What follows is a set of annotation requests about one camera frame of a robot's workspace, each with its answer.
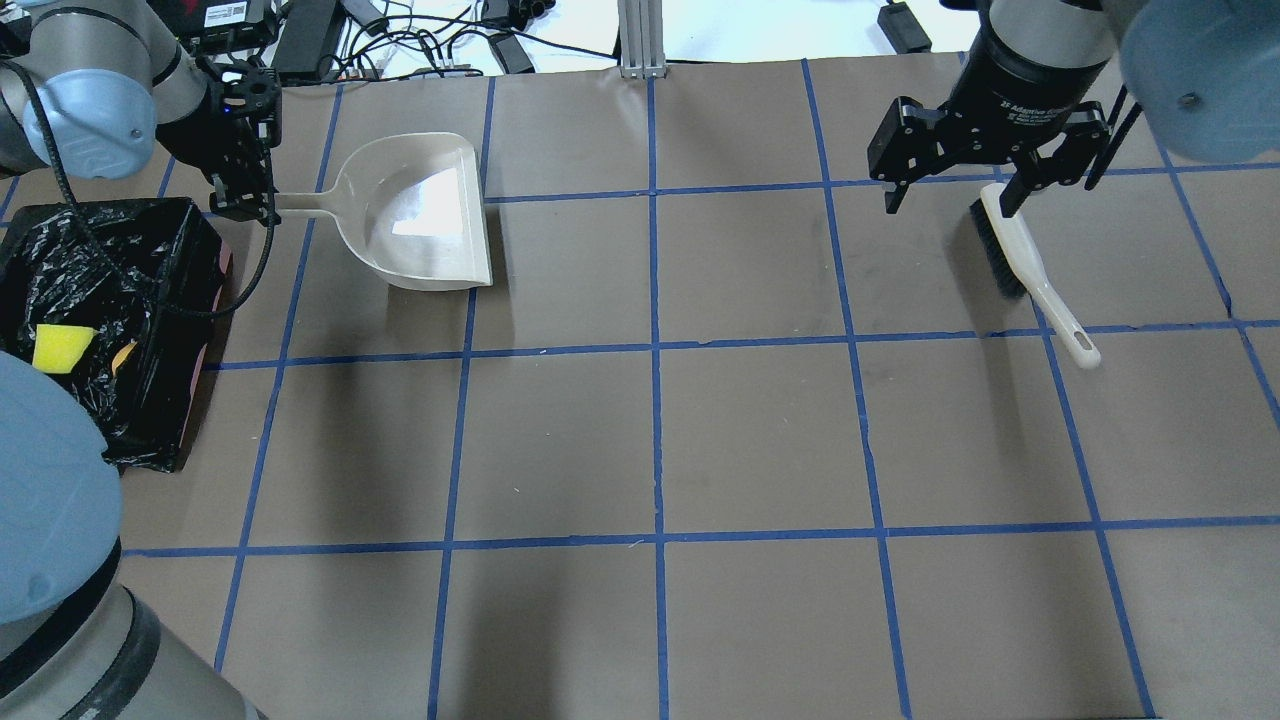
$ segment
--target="black brush bristles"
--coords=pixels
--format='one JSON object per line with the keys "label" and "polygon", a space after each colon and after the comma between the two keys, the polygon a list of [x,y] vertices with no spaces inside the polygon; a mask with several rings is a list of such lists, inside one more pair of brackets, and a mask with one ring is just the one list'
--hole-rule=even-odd
{"label": "black brush bristles", "polygon": [[1000,247],[996,228],[992,227],[991,218],[987,217],[987,206],[982,204],[980,197],[969,206],[969,214],[973,215],[973,224],[978,228],[978,240],[982,241],[982,247],[987,251],[987,263],[991,264],[991,273],[996,275],[996,287],[1000,288],[1000,295],[1010,300],[1025,296],[1027,286],[1018,279],[1014,269],[1009,265],[1005,250]]}

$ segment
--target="white dustpan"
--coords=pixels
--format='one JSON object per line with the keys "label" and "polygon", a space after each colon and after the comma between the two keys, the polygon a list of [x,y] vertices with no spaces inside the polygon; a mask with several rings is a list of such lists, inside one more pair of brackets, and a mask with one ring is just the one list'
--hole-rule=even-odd
{"label": "white dustpan", "polygon": [[283,217],[329,215],[347,247],[408,290],[493,284],[475,147],[452,132],[358,147],[324,192],[280,192]]}

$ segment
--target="dustpan handle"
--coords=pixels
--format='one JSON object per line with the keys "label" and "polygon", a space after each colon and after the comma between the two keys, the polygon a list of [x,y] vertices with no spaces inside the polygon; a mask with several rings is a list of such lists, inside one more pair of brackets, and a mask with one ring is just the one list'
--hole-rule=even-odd
{"label": "dustpan handle", "polygon": [[275,210],[284,218],[333,215],[328,192],[276,192]]}

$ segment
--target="yellow sponge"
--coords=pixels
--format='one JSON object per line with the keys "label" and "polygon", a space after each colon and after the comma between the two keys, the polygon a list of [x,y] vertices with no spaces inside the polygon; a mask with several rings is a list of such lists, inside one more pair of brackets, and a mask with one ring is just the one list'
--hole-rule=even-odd
{"label": "yellow sponge", "polygon": [[93,342],[97,331],[79,325],[36,325],[36,352],[31,365],[50,375],[70,373]]}

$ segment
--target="grid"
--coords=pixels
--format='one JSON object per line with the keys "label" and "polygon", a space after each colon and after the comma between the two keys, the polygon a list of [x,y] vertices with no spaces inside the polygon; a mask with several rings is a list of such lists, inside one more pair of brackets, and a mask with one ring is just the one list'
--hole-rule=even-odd
{"label": "grid", "polygon": [[[908,667],[902,653],[902,639],[899,624],[897,602],[895,597],[892,568],[890,564],[890,538],[909,538],[909,537],[938,537],[938,536],[993,536],[993,534],[1025,534],[1025,533],[1060,533],[1060,532],[1078,532],[1078,533],[1093,533],[1098,551],[1101,553],[1102,564],[1106,571],[1111,598],[1115,606],[1116,618],[1123,633],[1125,651],[1128,653],[1130,669],[1134,676],[1134,683],[1138,689],[1138,696],[1147,716],[1156,715],[1156,705],[1148,692],[1146,679],[1143,676],[1142,662],[1138,656],[1137,644],[1133,638],[1133,632],[1130,630],[1128,614],[1125,610],[1124,596],[1121,592],[1120,579],[1117,577],[1115,564],[1111,559],[1111,551],[1108,544],[1108,533],[1117,530],[1143,530],[1143,529],[1162,529],[1162,528],[1204,528],[1204,527],[1251,527],[1251,525],[1277,525],[1280,524],[1280,515],[1251,515],[1251,516],[1190,516],[1190,518],[1161,518],[1161,519],[1103,519],[1098,510],[1097,498],[1092,487],[1091,474],[1088,464],[1085,462],[1084,450],[1079,437],[1079,429],[1076,427],[1076,420],[1071,410],[1071,401],[1066,388],[1066,383],[1062,379],[1062,372],[1059,364],[1057,352],[1053,345],[1053,332],[1047,325],[1043,315],[1039,310],[1036,310],[1036,327],[1033,328],[1019,328],[1009,331],[997,331],[991,333],[979,333],[972,331],[963,332],[914,332],[914,333],[859,333],[854,325],[854,316],[851,311],[851,304],[849,299],[849,288],[846,287],[846,274],[844,268],[844,255],[840,246],[840,228],[836,222],[836,202],[833,196],[833,190],[840,187],[855,187],[855,186],[874,186],[878,184],[873,181],[863,179],[840,179],[832,178],[828,167],[826,140],[822,128],[822,119],[819,117],[819,102],[813,78],[810,74],[810,67],[808,61],[801,61],[804,81],[805,81],[805,94],[809,102],[809,114],[813,122],[813,137],[818,154],[819,167],[822,178],[814,182],[794,182],[794,183],[776,183],[776,184],[741,184],[741,186],[716,186],[716,187],[659,187],[658,182],[658,133],[657,133],[657,100],[655,100],[655,87],[654,81],[650,79],[646,87],[646,131],[648,131],[648,178],[649,183],[646,188],[636,188],[632,191],[607,191],[607,192],[577,192],[577,193],[558,193],[558,195],[521,195],[521,196],[503,196],[503,197],[488,197],[486,202],[490,204],[513,204],[513,202],[556,202],[564,200],[590,200],[590,199],[609,199],[609,197],[639,197],[644,196],[648,199],[648,214],[649,214],[649,302],[650,302],[650,342],[649,343],[623,343],[623,345],[580,345],[580,346],[561,346],[561,347],[515,347],[506,350],[475,350],[472,347],[474,333],[475,333],[475,319],[476,319],[476,291],[472,290],[467,296],[466,307],[466,325],[465,325],[465,340],[461,351],[447,351],[447,352],[426,352],[426,354],[384,354],[384,355],[346,355],[346,356],[305,356],[294,357],[289,354],[289,343],[293,332],[294,319],[298,307],[298,299],[302,288],[303,277],[307,266],[307,258],[311,246],[311,237],[315,227],[315,220],[308,220],[302,242],[302,254],[298,263],[298,269],[293,282],[293,291],[289,300],[289,309],[284,325],[284,336],[280,342],[279,355],[274,361],[230,361],[210,364],[206,372],[210,373],[233,373],[244,369],[274,369],[274,383],[271,387],[270,397],[268,401],[266,416],[262,425],[261,439],[257,450],[256,462],[253,466],[252,484],[250,489],[248,502],[244,510],[243,527],[237,546],[228,547],[154,547],[154,548],[128,548],[125,551],[127,556],[140,556],[140,557],[233,557],[236,560],[234,571],[232,575],[230,592],[227,600],[225,614],[221,626],[221,633],[218,644],[218,652],[215,659],[215,666],[221,669],[223,662],[227,657],[227,646],[229,642],[230,628],[236,619],[236,605],[239,592],[241,577],[243,573],[244,560],[253,556],[289,556],[289,555],[333,555],[333,553],[375,553],[375,552],[416,552],[416,551],[436,551],[442,553],[442,568],[439,579],[439,593],[436,598],[436,615],[435,615],[435,634],[434,646],[431,653],[431,667],[429,674],[429,707],[428,716],[436,717],[439,712],[439,691],[440,691],[440,671],[443,665],[443,652],[444,652],[444,628],[445,619],[448,615],[448,596],[451,585],[451,568],[454,551],[484,551],[484,550],[500,550],[500,548],[521,548],[521,547],[581,547],[581,546],[634,546],[636,543],[652,544],[654,547],[654,562],[655,562],[655,607],[657,616],[654,619],[655,634],[657,634],[657,659],[655,659],[655,674],[658,684],[658,703],[659,703],[659,716],[667,719],[671,716],[669,708],[669,682],[668,682],[668,659],[667,659],[667,587],[666,587],[666,548],[668,543],[700,543],[700,542],[764,542],[764,541],[786,541],[786,539],[847,539],[847,538],[867,538],[874,539],[877,543],[881,579],[883,584],[883,597],[884,597],[884,619],[888,628],[890,644],[893,659],[893,670],[899,691],[900,710],[905,717],[911,717],[911,702],[910,702],[910,684],[908,678]],[[481,183],[484,183],[488,167],[489,167],[489,140],[492,137],[493,129],[493,108],[494,108],[494,79],[488,81],[488,94],[486,94],[486,109],[485,109],[485,123],[484,123],[484,143],[481,147],[480,158],[480,174]],[[338,127],[338,118],[343,102],[343,91],[338,88],[332,106],[332,113],[329,118],[328,135],[325,138],[324,151],[321,155],[320,169],[317,173],[315,190],[320,191],[324,187],[325,176],[328,172],[328,165],[330,160],[330,150],[333,147],[334,133]],[[1188,173],[1225,173],[1225,172],[1238,172],[1248,169],[1277,169],[1280,163],[1253,163],[1244,165],[1193,165],[1193,167],[1176,167],[1170,160],[1169,155],[1164,149],[1161,149],[1161,155],[1164,159],[1164,167],[1161,168],[1137,168],[1137,169],[1116,169],[1112,170],[1117,176],[1134,176],[1134,174],[1149,174],[1149,176],[1167,176],[1172,183],[1181,208],[1185,213],[1185,219],[1196,241],[1203,254],[1204,261],[1212,274],[1213,282],[1221,296],[1222,304],[1226,307],[1228,320],[1221,322],[1202,322],[1202,323],[1185,323],[1185,324],[1151,324],[1140,327],[1128,327],[1128,325],[1102,325],[1102,327],[1089,327],[1091,333],[1097,334],[1119,334],[1119,333],[1160,333],[1160,332],[1175,332],[1175,331],[1224,331],[1234,329],[1244,346],[1245,354],[1257,377],[1258,391],[1263,393],[1266,402],[1271,410],[1272,418],[1280,427],[1280,405],[1277,405],[1275,391],[1263,370],[1262,363],[1258,357],[1253,343],[1247,334],[1247,329],[1251,328],[1276,328],[1280,327],[1280,319],[1267,319],[1267,320],[1244,320],[1235,316],[1231,297],[1228,292],[1226,284],[1222,275],[1217,268],[1213,255],[1210,250],[1208,243],[1204,240],[1203,232],[1201,231],[1198,219],[1192,209],[1192,205],[1187,197],[1187,192],[1183,188],[1180,176]],[[160,182],[157,195],[163,196],[168,188],[170,177],[173,174],[174,164],[170,160],[168,168],[165,169],[164,177]],[[1000,169],[993,169],[995,177],[1000,177]],[[965,182],[965,181],[983,181],[989,179],[992,174],[963,174],[963,176],[945,176],[929,178],[927,182]],[[14,197],[14,192],[18,187],[18,182],[10,184],[6,197],[4,200],[4,208],[0,211],[8,209],[9,202]],[[700,195],[700,193],[735,193],[735,192],[772,192],[772,191],[785,191],[785,190],[823,190],[827,223],[829,241],[832,246],[832,256],[835,260],[833,272],[836,274],[836,283],[840,296],[840,309],[841,319],[844,322],[844,334],[828,334],[828,336],[815,336],[815,337],[777,337],[777,338],[742,338],[742,340],[716,340],[709,342],[701,341],[686,341],[686,340],[663,340],[659,332],[659,306],[658,306],[658,254],[660,251],[660,238],[659,238],[659,213],[660,213],[660,199],[664,196],[678,196],[678,195]],[[870,428],[874,424],[876,418],[870,416],[867,407],[867,398],[863,387],[863,377],[860,369],[860,347],[868,343],[891,343],[891,342],[934,342],[934,341],[948,341],[948,340],[975,340],[979,337],[1038,337],[1041,338],[1046,360],[1048,363],[1053,386],[1057,392],[1057,398],[1061,405],[1061,411],[1064,420],[1066,423],[1068,434],[1070,439],[1071,451],[1075,459],[1076,470],[1080,479],[1080,486],[1084,492],[1084,497],[1088,506],[1089,520],[1087,521],[1059,521],[1059,523],[1010,523],[1010,524],[978,524],[978,525],[910,525],[910,527],[895,527],[888,525],[884,521],[883,510],[881,506],[879,491],[877,484],[876,473],[876,459],[872,452],[870,445]],[[859,432],[860,432],[860,446],[861,455],[867,470],[868,489],[870,493],[870,507],[873,523],[870,527],[851,527],[851,528],[801,528],[801,529],[777,529],[777,530],[724,530],[724,532],[686,532],[686,533],[672,533],[666,529],[664,520],[664,502],[663,502],[663,392],[662,392],[662,357],[664,351],[691,351],[699,348],[717,348],[717,347],[768,347],[768,346],[794,346],[794,345],[844,345],[847,347],[850,366],[852,370],[850,382],[854,388],[854,396],[858,404],[859,414]],[[599,534],[599,536],[568,536],[568,537],[524,537],[524,538],[499,538],[499,539],[456,539],[454,538],[454,525],[457,519],[457,505],[458,505],[458,486],[460,486],[460,473],[463,462],[463,430],[465,420],[467,413],[467,395],[468,395],[468,382],[470,382],[470,369],[471,361],[474,359],[483,357],[518,357],[518,356],[535,356],[535,355],[573,355],[573,354],[649,354],[652,361],[652,397],[653,397],[653,460],[654,460],[654,529],[652,533],[634,533],[634,534]],[[435,360],[456,360],[461,361],[461,377],[460,377],[460,391],[457,398],[456,420],[454,420],[454,436],[453,436],[453,454],[449,471],[449,489],[448,489],[448,506],[445,515],[445,530],[444,537],[440,541],[422,541],[422,542],[392,542],[392,543],[344,543],[344,544],[302,544],[302,546],[255,546],[250,543],[250,534],[253,527],[255,509],[257,503],[259,488],[262,479],[262,470],[268,456],[268,448],[271,439],[271,429],[275,419],[276,405],[280,396],[280,389],[285,373],[289,368],[306,366],[306,365],[326,365],[326,364],[352,364],[352,363],[402,363],[402,361],[435,361]]]}

